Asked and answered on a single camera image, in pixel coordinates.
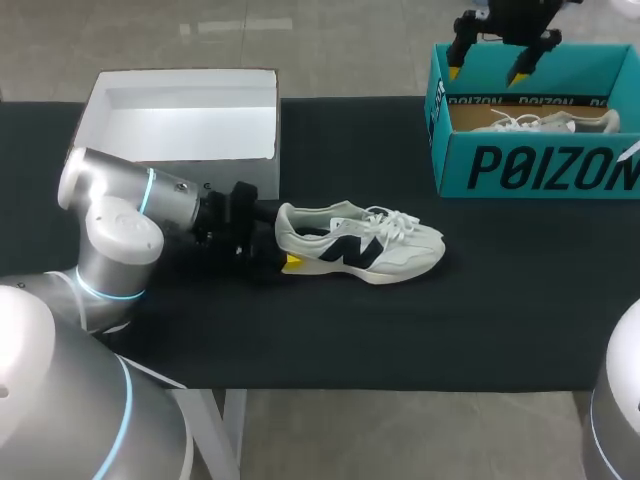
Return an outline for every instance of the black table cloth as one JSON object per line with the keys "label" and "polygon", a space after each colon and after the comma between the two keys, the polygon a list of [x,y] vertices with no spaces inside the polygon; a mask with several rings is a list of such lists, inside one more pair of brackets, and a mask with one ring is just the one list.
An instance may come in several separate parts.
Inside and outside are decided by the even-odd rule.
{"label": "black table cloth", "polygon": [[[110,346],[192,388],[591,388],[640,295],[639,204],[439,198],[422,106],[283,100],[281,196],[417,216],[445,236],[433,272],[382,287],[349,276],[256,284],[168,242]],[[81,110],[0,104],[0,275],[76,262],[77,221],[56,191]]]}

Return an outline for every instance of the concrete floor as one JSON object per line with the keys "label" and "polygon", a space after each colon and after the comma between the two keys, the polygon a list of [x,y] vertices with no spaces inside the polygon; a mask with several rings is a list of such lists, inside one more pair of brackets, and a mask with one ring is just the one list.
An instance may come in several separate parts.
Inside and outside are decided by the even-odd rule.
{"label": "concrete floor", "polygon": [[[101,69],[278,67],[283,96],[423,95],[471,0],[0,0],[6,100],[87,98]],[[607,0],[561,11],[573,41],[640,45]]]}
{"label": "concrete floor", "polygon": [[[278,67],[283,96],[423,95],[470,0],[0,0],[5,100],[83,101],[101,69]],[[574,41],[630,42],[605,0]],[[251,392],[248,480],[582,478],[571,393]]]}

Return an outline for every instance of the sneaker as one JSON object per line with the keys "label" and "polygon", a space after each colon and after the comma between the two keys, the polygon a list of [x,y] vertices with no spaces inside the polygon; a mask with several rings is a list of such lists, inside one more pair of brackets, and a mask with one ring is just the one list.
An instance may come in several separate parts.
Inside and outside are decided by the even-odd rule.
{"label": "sneaker", "polygon": [[504,118],[489,127],[481,127],[474,132],[546,132],[546,133],[618,133],[620,115],[609,110],[601,117],[576,117],[567,112],[558,112],[548,117],[526,114],[513,118],[499,110],[491,110]]}
{"label": "sneaker", "polygon": [[419,219],[347,201],[320,209],[285,203],[278,211],[275,234],[288,254],[284,273],[346,272],[375,285],[422,275],[445,251],[442,234]]}

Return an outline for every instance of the shoe sole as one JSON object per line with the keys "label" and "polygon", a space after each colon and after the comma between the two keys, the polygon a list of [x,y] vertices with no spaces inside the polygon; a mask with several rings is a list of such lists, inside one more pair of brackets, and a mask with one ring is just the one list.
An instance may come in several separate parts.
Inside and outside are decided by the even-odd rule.
{"label": "shoe sole", "polygon": [[348,273],[354,275],[371,285],[388,285],[390,283],[400,283],[412,278],[419,277],[427,273],[436,264],[429,268],[420,270],[411,270],[398,274],[374,273],[368,272],[361,268],[351,267],[343,263],[323,262],[322,260],[313,260],[305,257],[299,257],[302,263],[296,266],[285,266],[282,273],[287,275],[327,275],[329,273]]}

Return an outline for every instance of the white shoe box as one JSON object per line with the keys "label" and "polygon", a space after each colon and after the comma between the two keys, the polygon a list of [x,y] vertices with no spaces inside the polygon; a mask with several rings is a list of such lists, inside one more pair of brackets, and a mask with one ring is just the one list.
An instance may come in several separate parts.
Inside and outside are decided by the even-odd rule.
{"label": "white shoe box", "polygon": [[279,196],[280,101],[274,70],[102,72],[73,145],[143,162],[209,190],[236,182]]}

